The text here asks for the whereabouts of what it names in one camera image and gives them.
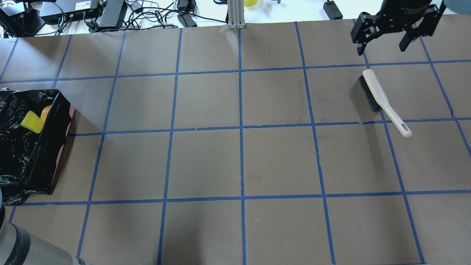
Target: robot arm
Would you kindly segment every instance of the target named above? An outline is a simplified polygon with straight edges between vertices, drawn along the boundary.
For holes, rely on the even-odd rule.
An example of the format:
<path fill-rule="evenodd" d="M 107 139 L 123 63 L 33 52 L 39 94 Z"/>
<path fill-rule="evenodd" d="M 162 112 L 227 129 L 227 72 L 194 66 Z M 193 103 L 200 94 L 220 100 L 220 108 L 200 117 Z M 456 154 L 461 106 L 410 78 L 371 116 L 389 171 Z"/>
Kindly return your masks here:
<path fill-rule="evenodd" d="M 432 36 L 447 7 L 443 1 L 439 8 L 430 3 L 431 0 L 384 0 L 376 15 L 360 13 L 350 33 L 353 43 L 359 45 L 358 55 L 363 54 L 367 43 L 386 33 L 406 32 L 399 43 L 401 51 L 420 36 Z M 415 27 L 421 18 L 422 22 Z"/>

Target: black bristles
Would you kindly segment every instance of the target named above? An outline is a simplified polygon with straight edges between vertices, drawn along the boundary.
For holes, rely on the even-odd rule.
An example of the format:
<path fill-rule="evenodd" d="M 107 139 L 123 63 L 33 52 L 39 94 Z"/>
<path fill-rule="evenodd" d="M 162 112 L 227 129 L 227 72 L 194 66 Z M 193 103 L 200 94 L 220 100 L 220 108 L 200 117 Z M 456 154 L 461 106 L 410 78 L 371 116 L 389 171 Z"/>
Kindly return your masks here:
<path fill-rule="evenodd" d="M 371 93 L 370 87 L 366 83 L 366 80 L 363 77 L 363 75 L 360 76 L 358 80 L 360 80 L 361 88 L 363 88 L 363 91 L 366 94 L 366 99 L 368 100 L 368 103 L 370 103 L 371 110 L 373 112 L 379 112 L 381 110 L 381 106 L 378 105 L 378 102 L 376 102 L 376 100 L 374 99 L 373 94 Z"/>

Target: blue grid line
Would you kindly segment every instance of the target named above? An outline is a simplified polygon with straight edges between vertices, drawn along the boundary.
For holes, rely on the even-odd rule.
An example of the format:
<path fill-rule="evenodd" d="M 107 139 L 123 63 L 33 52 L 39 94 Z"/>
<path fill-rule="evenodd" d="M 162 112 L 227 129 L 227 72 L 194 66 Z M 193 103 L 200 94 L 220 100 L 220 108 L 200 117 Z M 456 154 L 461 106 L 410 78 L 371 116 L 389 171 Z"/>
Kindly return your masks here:
<path fill-rule="evenodd" d="M 435 69 L 435 66 L 433 65 L 432 59 L 430 57 L 430 54 L 427 50 L 427 47 L 425 46 L 425 42 L 423 41 L 422 37 L 420 37 L 420 42 L 422 43 L 423 50 L 425 51 L 425 54 L 427 55 L 427 59 L 429 60 L 430 66 L 432 67 L 433 74 L 435 75 L 435 78 L 437 79 L 437 83 L 439 84 L 439 87 L 440 87 L 440 90 L 442 91 L 443 97 L 445 98 L 445 101 L 447 102 L 448 108 L 450 109 L 451 116 L 455 119 L 456 126 L 458 127 L 458 131 L 460 132 L 463 143 L 466 147 L 466 150 L 468 151 L 468 155 L 471 157 L 471 148 L 469 146 L 468 140 L 466 139 L 466 136 L 464 135 L 463 129 L 461 128 L 461 125 L 460 125 L 458 119 L 455 118 L 455 113 L 453 111 L 453 107 L 451 106 L 450 100 L 447 96 L 447 93 L 445 92 L 445 88 L 443 87 L 443 84 L 440 81 L 440 77 L 437 73 L 437 70 Z"/>
<path fill-rule="evenodd" d="M 220 71 L 202 71 L 202 72 L 183 72 L 179 75 L 204 75 L 204 74 L 224 74 L 224 73 L 236 73 L 237 70 L 220 70 Z"/>
<path fill-rule="evenodd" d="M 52 86 L 52 89 L 55 89 L 57 86 L 57 81 L 59 80 L 60 71 L 62 70 L 62 66 L 64 65 L 65 57 L 67 56 L 67 51 L 69 50 L 71 41 L 72 41 L 72 35 L 69 35 L 69 40 L 67 41 L 67 45 L 65 46 L 64 55 L 62 56 L 62 61 L 60 62 L 59 69 L 57 71 L 56 79 L 54 80 L 54 85 Z"/>
<path fill-rule="evenodd" d="M 370 66 L 402 66 L 402 65 L 427 65 L 429 62 L 400 62 L 400 63 L 374 63 Z"/>
<path fill-rule="evenodd" d="M 302 67 L 279 67 L 279 68 L 259 68 L 259 69 L 239 69 L 240 72 L 263 72 L 263 71 L 283 71 L 283 70 L 301 70 Z"/>
<path fill-rule="evenodd" d="M 471 118 L 442 118 L 442 119 L 422 119 L 422 120 L 404 120 L 406 123 L 422 123 L 422 122 L 449 122 L 455 120 L 468 121 Z M 364 124 L 382 124 L 383 121 L 369 121 L 369 122 L 327 122 L 327 123 L 314 123 L 314 126 L 336 126 L 336 125 L 364 125 Z M 286 128 L 286 127 L 308 127 L 312 126 L 311 123 L 302 124 L 267 124 L 267 125 L 244 125 L 244 129 L 259 129 L 259 128 Z M 174 132 L 192 132 L 192 131 L 214 131 L 214 130 L 238 130 L 240 126 L 223 126 L 223 127 L 202 127 L 202 128 L 181 128 L 173 129 Z M 105 135 L 110 134 L 129 134 L 129 133 L 168 133 L 171 129 L 156 129 L 156 130 L 135 130 L 135 131 L 109 131 L 105 132 Z M 90 133 L 70 133 L 69 137 L 80 137 L 80 136 L 95 136 L 102 135 L 101 132 L 90 132 Z"/>
<path fill-rule="evenodd" d="M 456 120 L 455 122 L 456 122 L 456 125 L 458 126 L 458 131 L 460 132 L 461 138 L 463 139 L 466 150 L 468 150 L 468 154 L 471 157 L 471 148 L 470 148 L 469 142 L 466 139 L 466 136 L 464 135 L 463 129 L 461 128 L 461 125 L 458 122 L 458 120 Z"/>
<path fill-rule="evenodd" d="M 471 62 L 471 60 L 450 60 L 450 61 L 432 61 L 434 64 L 446 63 L 462 63 Z M 429 64 L 430 62 L 398 62 L 398 63 L 374 63 L 370 66 L 397 66 L 397 65 L 420 65 Z M 318 68 L 340 68 L 340 67 L 359 67 L 366 66 L 366 64 L 350 64 L 350 65 L 325 65 L 325 66 L 306 66 L 306 69 Z M 203 75 L 203 74 L 219 74 L 219 73 L 234 73 L 234 72 L 260 72 L 260 71 L 281 71 L 281 70 L 301 70 L 303 67 L 282 67 L 282 68 L 260 68 L 260 69 L 240 69 L 240 70 L 221 70 L 221 71 L 201 71 L 201 72 L 182 72 L 179 75 Z M 158 73 L 158 74 L 142 74 L 142 75 L 118 75 L 117 78 L 132 78 L 132 77 L 150 77 L 150 76 L 165 76 L 175 75 L 175 73 Z M 75 78 L 59 78 L 58 81 L 75 81 L 75 80 L 93 80 L 93 79 L 112 79 L 113 75 L 108 76 L 92 76 L 92 77 L 75 77 Z M 40 82 L 54 82 L 55 79 L 38 79 L 38 80 L 21 80 L 21 81 L 1 81 L 0 84 L 5 83 L 40 83 Z"/>
<path fill-rule="evenodd" d="M 119 56 L 118 56 L 118 62 L 116 64 L 116 70 L 114 72 L 113 86 L 111 87 L 111 93 L 110 93 L 110 99 L 109 99 L 109 102 L 108 102 L 108 108 L 106 109 L 105 122 L 103 124 L 103 133 L 101 135 L 101 141 L 100 141 L 100 145 L 98 147 L 97 159 L 95 160 L 95 168 L 93 170 L 93 176 L 92 176 L 91 185 L 90 185 L 90 192 L 89 192 L 89 197 L 88 197 L 87 208 L 85 210 L 85 216 L 83 218 L 82 230 L 81 230 L 81 233 L 80 233 L 79 246 L 77 248 L 77 257 L 80 257 L 80 253 L 81 253 L 81 250 L 82 250 L 82 244 L 83 244 L 83 237 L 85 235 L 85 229 L 87 228 L 88 215 L 89 215 L 89 212 L 90 212 L 90 202 L 91 202 L 91 199 L 92 199 L 93 190 L 95 188 L 95 180 L 97 178 L 98 165 L 100 163 L 101 151 L 103 150 L 103 143 L 105 142 L 105 132 L 106 132 L 106 127 L 108 125 L 108 118 L 109 118 L 109 115 L 110 115 L 111 103 L 113 101 L 113 95 L 114 95 L 114 87 L 116 85 L 116 77 L 118 75 L 119 66 L 120 66 L 120 63 L 121 63 L 122 51 L 124 50 L 125 40 L 126 40 L 126 32 L 124 32 L 123 36 L 122 36 L 121 49 L 120 49 Z"/>
<path fill-rule="evenodd" d="M 245 199 L 309 199 L 324 198 L 324 194 L 292 194 L 292 195 L 254 195 L 245 196 Z"/>
<path fill-rule="evenodd" d="M 425 195 L 425 194 L 459 194 L 471 193 L 471 190 L 423 190 L 423 191 L 406 191 L 407 195 Z"/>
<path fill-rule="evenodd" d="M 167 76 L 175 75 L 175 73 L 160 73 L 160 74 L 142 74 L 142 75 L 119 75 L 118 78 L 132 78 L 132 77 L 149 77 L 149 76 Z"/>
<path fill-rule="evenodd" d="M 449 61 L 432 61 L 433 64 L 449 64 L 449 63 L 469 63 L 471 60 L 449 60 Z"/>
<path fill-rule="evenodd" d="M 303 67 L 303 73 L 304 73 L 304 84 L 306 86 L 306 96 L 308 100 L 308 107 L 309 107 L 309 115 L 311 118 L 311 125 L 312 125 L 312 134 L 313 134 L 313 140 L 314 140 L 314 147 L 316 149 L 316 161 L 317 161 L 317 169 L 319 172 L 319 182 L 321 186 L 321 192 L 323 195 L 323 205 L 324 205 L 324 215 L 325 215 L 325 226 L 327 230 L 327 238 L 329 240 L 329 250 L 330 250 L 330 257 L 332 264 L 335 265 L 335 253 L 333 250 L 333 240 L 332 240 L 332 232 L 331 232 L 331 227 L 330 227 L 330 218 L 329 218 L 329 209 L 327 207 L 327 197 L 325 196 L 325 187 L 324 187 L 324 177 L 322 175 L 322 168 L 320 164 L 320 155 L 319 155 L 319 145 L 317 142 L 317 133 L 316 133 L 316 124 L 314 120 L 314 114 L 312 112 L 312 103 L 311 103 L 311 94 L 309 92 L 309 83 L 308 83 L 308 74 L 306 71 L 306 62 L 304 59 L 304 50 L 302 48 L 302 41 L 301 41 L 301 34 L 299 32 L 299 27 L 298 27 L 298 22 L 294 22 L 294 26 L 296 27 L 296 34 L 298 36 L 298 43 L 299 43 L 299 49 L 301 53 L 301 61 L 302 61 L 302 67 Z"/>
<path fill-rule="evenodd" d="M 21 81 L 2 81 L 0 84 L 18 84 L 18 83 L 41 83 L 54 82 L 55 79 L 39 79 L 39 80 L 21 80 Z"/>
<path fill-rule="evenodd" d="M 416 190 L 406 191 L 407 195 L 434 195 L 434 194 L 463 194 L 471 193 L 471 190 Z M 401 191 L 393 192 L 361 192 L 361 193 L 327 193 L 327 194 L 288 194 L 288 195 L 251 195 L 244 196 L 245 200 L 258 199 L 310 199 L 310 198 L 348 198 L 348 197 L 378 197 L 399 196 Z M 228 197 L 198 197 L 198 198 L 174 198 L 166 199 L 166 202 L 192 202 L 192 201 L 226 201 L 242 200 L 241 196 Z M 95 200 L 95 201 L 50 201 L 50 202 L 24 202 L 18 207 L 44 206 L 44 205 L 107 205 L 107 204 L 138 204 L 138 203 L 162 203 L 164 199 L 131 199 L 131 200 Z"/>
<path fill-rule="evenodd" d="M 13 52 L 15 51 L 16 44 L 18 43 L 18 40 L 19 40 L 19 39 L 20 39 L 20 38 L 16 38 L 15 43 L 13 43 L 13 47 L 11 48 L 10 55 L 8 56 L 8 59 L 7 59 L 7 61 L 5 62 L 5 66 L 3 67 L 3 70 L 2 70 L 2 72 L 1 72 L 0 80 L 3 79 L 3 75 L 4 75 L 5 72 L 7 71 L 8 63 L 10 62 L 11 57 L 13 56 Z"/>
<path fill-rule="evenodd" d="M 10 218 L 8 219 L 9 223 L 13 221 L 13 216 L 15 215 L 15 212 L 16 212 L 16 206 L 13 206 L 13 209 L 11 209 Z"/>
<path fill-rule="evenodd" d="M 353 64 L 353 65 L 329 65 L 329 66 L 306 66 L 306 69 L 319 69 L 319 68 L 340 68 L 340 67 L 360 67 L 366 66 L 365 64 Z"/>
<path fill-rule="evenodd" d="M 160 220 L 160 234 L 159 234 L 159 248 L 157 250 L 157 265 L 162 264 L 163 233 L 164 233 L 164 228 L 165 228 L 165 213 L 167 211 L 167 195 L 169 191 L 169 177 L 170 177 L 170 165 L 171 165 L 170 160 L 171 160 L 171 155 L 172 155 L 173 128 L 175 125 L 175 109 L 177 106 L 177 87 L 178 87 L 178 76 L 179 76 L 179 66 L 180 66 L 181 36 L 182 36 L 182 29 L 180 29 L 180 33 L 179 33 L 177 66 L 175 68 L 175 86 L 173 88 L 172 118 L 171 118 L 171 125 L 170 125 L 169 150 L 167 154 L 167 170 L 165 172 L 165 186 L 163 190 L 162 217 Z"/>
<path fill-rule="evenodd" d="M 365 193 L 332 193 L 326 194 L 327 198 L 345 198 L 345 197 L 377 197 L 377 196 L 397 196 L 402 195 L 400 191 L 393 192 L 365 192 Z"/>
<path fill-rule="evenodd" d="M 404 187 L 404 182 L 402 181 L 401 171 L 399 169 L 398 160 L 396 158 L 396 153 L 395 153 L 394 147 L 392 145 L 392 140 L 391 140 L 391 136 L 389 134 L 389 129 L 388 129 L 388 126 L 386 124 L 386 120 L 384 119 L 383 111 L 381 111 L 381 118 L 383 120 L 383 125 L 384 125 L 384 130 L 386 132 L 386 137 L 388 138 L 389 148 L 391 149 L 392 160 L 394 162 L 394 167 L 396 168 L 396 173 L 398 175 L 399 185 L 400 185 L 401 191 L 402 191 L 402 197 L 404 198 L 404 203 L 406 205 L 406 211 L 407 211 L 407 215 L 409 217 L 409 222 L 410 222 L 410 225 L 411 225 L 411 230 L 412 230 L 412 235 L 414 237 L 415 245 L 417 247 L 417 252 L 419 253 L 420 262 L 422 264 L 425 264 L 425 260 L 423 258 L 423 253 L 422 253 L 422 248 L 421 248 L 420 242 L 419 242 L 419 237 L 417 236 L 417 230 L 415 229 L 414 219 L 412 217 L 412 212 L 411 212 L 411 209 L 410 209 L 410 206 L 409 206 L 409 200 L 407 199 L 406 189 Z"/>
<path fill-rule="evenodd" d="M 80 137 L 80 136 L 98 136 L 102 135 L 101 132 L 88 132 L 88 133 L 69 133 L 67 137 Z"/>
<path fill-rule="evenodd" d="M 242 264 L 247 265 L 247 244 L 245 237 L 245 183 L 244 183 L 244 119 L 242 116 L 242 35 L 237 29 L 239 52 L 239 137 L 240 137 L 240 200 L 241 200 L 241 229 L 242 229 Z"/>

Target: brush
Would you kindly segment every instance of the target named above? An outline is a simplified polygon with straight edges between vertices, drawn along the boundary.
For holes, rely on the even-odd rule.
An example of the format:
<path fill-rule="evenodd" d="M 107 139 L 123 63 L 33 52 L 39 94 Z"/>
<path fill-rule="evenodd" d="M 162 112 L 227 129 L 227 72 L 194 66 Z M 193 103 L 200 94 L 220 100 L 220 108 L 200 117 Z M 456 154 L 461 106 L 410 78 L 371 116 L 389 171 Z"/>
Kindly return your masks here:
<path fill-rule="evenodd" d="M 388 97 L 386 97 L 386 93 L 384 93 L 374 71 L 371 69 L 365 70 L 363 71 L 363 75 L 358 79 L 360 80 L 363 91 L 365 91 L 371 110 L 379 112 L 382 109 L 391 119 L 392 123 L 394 123 L 402 136 L 406 138 L 411 137 L 412 131 L 391 107 Z"/>

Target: electronic device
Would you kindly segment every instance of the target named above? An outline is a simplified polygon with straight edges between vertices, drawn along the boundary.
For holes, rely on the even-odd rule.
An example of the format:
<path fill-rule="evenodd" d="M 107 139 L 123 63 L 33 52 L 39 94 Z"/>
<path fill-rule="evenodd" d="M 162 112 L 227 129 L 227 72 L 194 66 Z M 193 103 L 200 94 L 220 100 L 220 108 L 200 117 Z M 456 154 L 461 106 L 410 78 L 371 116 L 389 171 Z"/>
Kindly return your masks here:
<path fill-rule="evenodd" d="M 343 18 L 343 15 L 340 12 L 339 8 L 332 0 L 327 0 L 327 2 L 324 3 L 324 11 L 330 20 Z"/>
<path fill-rule="evenodd" d="M 32 8 L 29 3 L 16 3 L 0 8 L 0 25 L 12 37 L 32 37 L 43 26 L 44 21 L 39 17 L 39 11 Z"/>
<path fill-rule="evenodd" d="M 178 14 L 178 21 L 185 27 L 197 27 L 196 22 L 190 17 L 189 14 Z"/>
<path fill-rule="evenodd" d="M 107 0 L 98 30 L 121 28 L 127 9 L 124 0 Z"/>
<path fill-rule="evenodd" d="M 183 12 L 191 12 L 196 9 L 196 0 L 178 0 L 177 9 Z"/>
<path fill-rule="evenodd" d="M 55 4 L 49 2 L 42 4 L 40 16 L 48 25 L 58 24 L 59 19 L 62 17 L 62 11 L 67 21 L 96 18 L 101 16 L 103 12 L 100 0 L 57 0 Z"/>

